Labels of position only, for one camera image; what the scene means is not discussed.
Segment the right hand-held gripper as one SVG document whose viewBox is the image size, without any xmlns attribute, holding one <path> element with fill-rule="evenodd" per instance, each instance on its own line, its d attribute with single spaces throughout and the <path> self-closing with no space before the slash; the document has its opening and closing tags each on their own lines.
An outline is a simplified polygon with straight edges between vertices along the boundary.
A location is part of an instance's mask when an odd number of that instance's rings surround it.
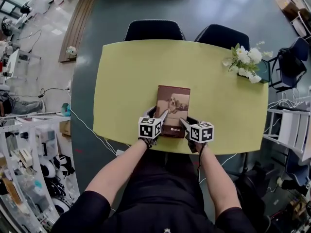
<svg viewBox="0 0 311 233">
<path fill-rule="evenodd" d="M 192 153 L 197 153 L 196 144 L 205 145 L 207 142 L 214 139 L 214 126 L 209 122 L 200 122 L 199 120 L 188 116 L 186 119 L 179 119 L 180 125 L 182 125 L 187 131 L 186 139 L 188 140 L 188 146 Z"/>
</svg>

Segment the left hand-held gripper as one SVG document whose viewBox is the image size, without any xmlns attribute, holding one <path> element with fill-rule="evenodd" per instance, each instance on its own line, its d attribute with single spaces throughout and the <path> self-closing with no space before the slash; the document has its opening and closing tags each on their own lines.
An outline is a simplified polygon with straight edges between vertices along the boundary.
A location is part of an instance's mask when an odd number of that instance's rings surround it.
<svg viewBox="0 0 311 233">
<path fill-rule="evenodd" d="M 147 109 L 143 117 L 138 120 L 138 136 L 147 141 L 147 145 L 156 145 L 157 139 L 161 134 L 162 126 L 168 116 L 169 110 L 166 109 L 159 117 L 153 118 L 157 106 Z"/>
</svg>

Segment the brown book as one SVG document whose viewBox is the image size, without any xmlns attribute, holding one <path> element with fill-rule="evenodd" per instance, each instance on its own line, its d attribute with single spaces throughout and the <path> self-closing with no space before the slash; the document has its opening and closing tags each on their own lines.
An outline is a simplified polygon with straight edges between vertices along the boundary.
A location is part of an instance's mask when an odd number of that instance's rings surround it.
<svg viewBox="0 0 311 233">
<path fill-rule="evenodd" d="M 168 111 L 161 130 L 162 136 L 173 138 L 185 137 L 185 129 L 180 123 L 180 118 L 187 119 L 189 102 L 189 88 L 164 85 L 158 87 L 154 117 L 159 118 L 166 110 Z"/>
</svg>

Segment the person's right forearm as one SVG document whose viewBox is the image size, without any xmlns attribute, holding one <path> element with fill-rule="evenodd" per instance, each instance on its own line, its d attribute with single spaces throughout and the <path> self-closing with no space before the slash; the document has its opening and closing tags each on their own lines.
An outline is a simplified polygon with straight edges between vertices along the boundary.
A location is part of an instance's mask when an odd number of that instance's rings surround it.
<svg viewBox="0 0 311 233">
<path fill-rule="evenodd" d="M 196 144 L 199 161 L 204 169 L 210 197 L 215 207 L 215 217 L 229 208 L 241 208 L 237 190 L 214 153 L 207 145 Z"/>
</svg>

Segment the person's left forearm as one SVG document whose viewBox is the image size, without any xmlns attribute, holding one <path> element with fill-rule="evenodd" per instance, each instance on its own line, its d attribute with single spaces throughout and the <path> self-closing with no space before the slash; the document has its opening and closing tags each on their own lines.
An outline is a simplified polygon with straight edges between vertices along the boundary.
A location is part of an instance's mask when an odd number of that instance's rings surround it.
<svg viewBox="0 0 311 233">
<path fill-rule="evenodd" d="M 146 143 L 142 139 L 137 140 L 122 155 L 105 165 L 86 190 L 102 195 L 112 205 L 116 194 L 129 179 L 146 150 Z"/>
</svg>

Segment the yellow-green tablecloth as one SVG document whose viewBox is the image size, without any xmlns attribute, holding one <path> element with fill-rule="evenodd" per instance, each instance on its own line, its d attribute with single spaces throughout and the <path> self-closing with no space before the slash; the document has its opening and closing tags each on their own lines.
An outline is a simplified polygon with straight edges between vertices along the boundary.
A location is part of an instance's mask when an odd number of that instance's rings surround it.
<svg viewBox="0 0 311 233">
<path fill-rule="evenodd" d="M 103 47 L 94 95 L 94 132 L 133 144 L 138 120 L 156 104 L 159 85 L 190 89 L 189 116 L 214 125 L 217 154 L 260 149 L 268 85 L 223 67 L 231 50 L 179 40 L 140 40 Z"/>
</svg>

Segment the glass vase with white flowers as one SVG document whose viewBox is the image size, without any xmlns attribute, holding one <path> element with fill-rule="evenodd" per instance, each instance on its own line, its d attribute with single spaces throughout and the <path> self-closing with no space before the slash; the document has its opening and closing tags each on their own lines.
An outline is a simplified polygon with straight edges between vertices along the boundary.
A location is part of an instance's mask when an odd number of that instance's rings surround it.
<svg viewBox="0 0 311 233">
<path fill-rule="evenodd" d="M 258 64 L 261 60 L 267 60 L 273 57 L 272 51 L 261 51 L 260 47 L 264 44 L 264 41 L 260 41 L 255 47 L 246 50 L 243 46 L 237 44 L 235 47 L 231 48 L 231 56 L 224 58 L 222 64 L 224 67 L 228 68 L 229 72 L 238 73 L 239 67 L 244 64 L 253 62 Z"/>
</svg>

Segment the person's black clothing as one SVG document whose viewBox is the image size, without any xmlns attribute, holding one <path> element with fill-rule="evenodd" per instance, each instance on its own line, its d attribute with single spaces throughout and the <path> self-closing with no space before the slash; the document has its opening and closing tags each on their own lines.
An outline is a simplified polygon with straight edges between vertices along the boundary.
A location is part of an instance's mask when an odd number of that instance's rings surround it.
<svg viewBox="0 0 311 233">
<path fill-rule="evenodd" d="M 147 151 L 117 210 L 94 191 L 83 192 L 51 233 L 256 233 L 243 210 L 233 207 L 210 221 L 193 163 L 186 154 Z"/>
</svg>

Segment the dark green box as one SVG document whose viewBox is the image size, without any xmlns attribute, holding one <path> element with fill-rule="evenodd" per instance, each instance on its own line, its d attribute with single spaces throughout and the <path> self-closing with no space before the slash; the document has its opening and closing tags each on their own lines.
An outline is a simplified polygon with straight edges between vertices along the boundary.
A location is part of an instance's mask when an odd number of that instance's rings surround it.
<svg viewBox="0 0 311 233">
<path fill-rule="evenodd" d="M 270 63 L 261 60 L 258 64 L 250 62 L 238 69 L 238 76 L 246 78 L 250 83 L 269 83 L 271 81 Z"/>
</svg>

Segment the small cardboard box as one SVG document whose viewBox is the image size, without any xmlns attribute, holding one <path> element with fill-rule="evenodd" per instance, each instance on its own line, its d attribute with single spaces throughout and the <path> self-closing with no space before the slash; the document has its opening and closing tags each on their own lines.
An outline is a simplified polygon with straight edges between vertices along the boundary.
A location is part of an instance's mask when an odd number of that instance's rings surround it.
<svg viewBox="0 0 311 233">
<path fill-rule="evenodd" d="M 62 135 L 71 136 L 70 120 L 59 123 L 59 131 Z"/>
</svg>

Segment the white shelf unit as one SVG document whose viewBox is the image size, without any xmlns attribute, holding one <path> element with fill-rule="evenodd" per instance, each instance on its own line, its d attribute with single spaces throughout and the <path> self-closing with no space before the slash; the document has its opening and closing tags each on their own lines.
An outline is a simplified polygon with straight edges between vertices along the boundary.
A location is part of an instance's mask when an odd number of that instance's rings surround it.
<svg viewBox="0 0 311 233">
<path fill-rule="evenodd" d="M 311 159 L 311 112 L 288 109 L 268 109 L 271 114 L 268 133 L 263 137 L 267 140 L 283 145 L 299 157 L 303 162 Z M 274 117 L 279 114 L 279 133 L 273 134 Z"/>
</svg>

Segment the dark blue chair with bag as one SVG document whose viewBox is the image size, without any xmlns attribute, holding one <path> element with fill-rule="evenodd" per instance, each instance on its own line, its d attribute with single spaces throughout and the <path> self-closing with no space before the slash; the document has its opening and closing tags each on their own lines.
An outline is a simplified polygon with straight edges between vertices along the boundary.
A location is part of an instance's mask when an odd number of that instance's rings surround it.
<svg viewBox="0 0 311 233">
<path fill-rule="evenodd" d="M 274 71 L 276 64 L 278 64 L 277 71 L 279 71 L 280 80 L 271 81 L 269 86 L 277 93 L 296 88 L 299 81 L 307 73 L 304 62 L 308 60 L 308 55 L 309 44 L 302 37 L 298 37 L 290 47 L 281 48 L 276 57 L 268 61 L 272 63 L 271 71 Z"/>
</svg>

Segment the wooden floor platform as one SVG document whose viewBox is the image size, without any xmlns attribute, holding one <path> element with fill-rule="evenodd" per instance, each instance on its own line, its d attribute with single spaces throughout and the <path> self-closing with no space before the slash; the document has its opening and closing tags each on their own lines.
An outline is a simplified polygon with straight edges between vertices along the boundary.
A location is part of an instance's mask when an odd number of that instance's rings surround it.
<svg viewBox="0 0 311 233">
<path fill-rule="evenodd" d="M 58 62 L 72 62 L 76 60 L 76 56 L 66 53 L 69 46 L 74 46 L 78 50 L 83 31 L 85 29 L 89 15 L 91 14 L 95 0 L 79 0 L 70 19 L 65 37 L 60 50 Z"/>
</svg>

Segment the white storage rack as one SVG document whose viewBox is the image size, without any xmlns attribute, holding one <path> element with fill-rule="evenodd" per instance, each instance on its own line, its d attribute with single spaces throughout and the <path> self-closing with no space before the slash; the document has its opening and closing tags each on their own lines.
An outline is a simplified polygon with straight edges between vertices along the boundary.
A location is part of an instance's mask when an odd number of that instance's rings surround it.
<svg viewBox="0 0 311 233">
<path fill-rule="evenodd" d="M 0 212 L 21 233 L 50 233 L 77 201 L 71 136 L 60 112 L 0 117 Z"/>
</svg>

